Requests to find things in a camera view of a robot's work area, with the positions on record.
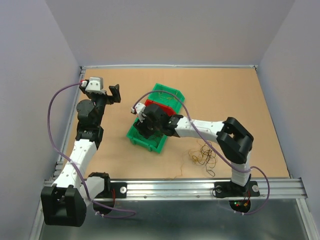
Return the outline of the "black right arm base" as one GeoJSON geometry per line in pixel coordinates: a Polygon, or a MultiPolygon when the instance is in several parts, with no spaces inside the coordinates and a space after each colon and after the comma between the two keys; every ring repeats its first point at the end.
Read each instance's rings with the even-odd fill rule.
{"type": "Polygon", "coordinates": [[[230,181],[218,181],[214,183],[212,195],[216,198],[235,198],[235,197],[259,197],[260,191],[253,189],[253,186],[258,186],[256,181],[249,180],[245,186],[240,186],[230,181]]]}

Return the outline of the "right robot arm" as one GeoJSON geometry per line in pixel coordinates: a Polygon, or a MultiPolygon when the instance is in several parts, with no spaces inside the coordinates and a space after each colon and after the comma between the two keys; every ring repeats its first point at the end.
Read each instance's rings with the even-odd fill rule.
{"type": "Polygon", "coordinates": [[[225,121],[196,120],[189,115],[168,115],[157,104],[142,103],[132,107],[131,113],[138,117],[135,129],[146,139],[160,133],[167,137],[202,139],[209,147],[211,142],[218,144],[223,152],[218,155],[231,167],[231,192],[242,195],[248,190],[254,137],[234,117],[225,121]]]}

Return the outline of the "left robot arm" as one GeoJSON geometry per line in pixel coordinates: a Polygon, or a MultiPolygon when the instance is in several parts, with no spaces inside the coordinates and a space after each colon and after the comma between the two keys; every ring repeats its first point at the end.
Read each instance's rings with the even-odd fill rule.
{"type": "Polygon", "coordinates": [[[93,172],[87,178],[84,174],[102,142],[106,105],[121,102],[120,86],[110,86],[111,95],[98,83],[86,80],[78,86],[87,99],[76,105],[78,123],[73,150],[70,156],[61,154],[67,163],[53,184],[45,186],[40,194],[44,222],[51,226],[80,227],[87,207],[97,195],[114,195],[108,173],[93,172]]]}

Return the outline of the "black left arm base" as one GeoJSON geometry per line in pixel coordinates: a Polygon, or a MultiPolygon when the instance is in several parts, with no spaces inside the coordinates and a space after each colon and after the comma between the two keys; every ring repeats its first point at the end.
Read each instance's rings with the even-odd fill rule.
{"type": "Polygon", "coordinates": [[[87,184],[90,198],[93,199],[125,199],[127,197],[126,182],[111,182],[105,185],[104,190],[97,191],[91,184],[87,184]]]}

